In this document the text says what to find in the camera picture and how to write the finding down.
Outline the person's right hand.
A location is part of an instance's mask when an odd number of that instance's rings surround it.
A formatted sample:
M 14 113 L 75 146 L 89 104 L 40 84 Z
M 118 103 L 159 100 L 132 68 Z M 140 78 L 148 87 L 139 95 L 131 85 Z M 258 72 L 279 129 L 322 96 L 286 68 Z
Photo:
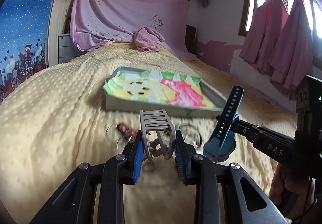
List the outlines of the person's right hand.
M 290 172 L 282 177 L 286 171 L 287 169 L 283 165 L 277 165 L 268 196 L 270 200 L 278 206 L 283 201 L 282 192 L 284 190 L 297 194 L 298 198 L 295 204 L 290 209 L 289 213 L 286 214 L 287 218 L 293 220 L 300 217 L 315 203 L 315 181 L 309 180 L 308 177 Z

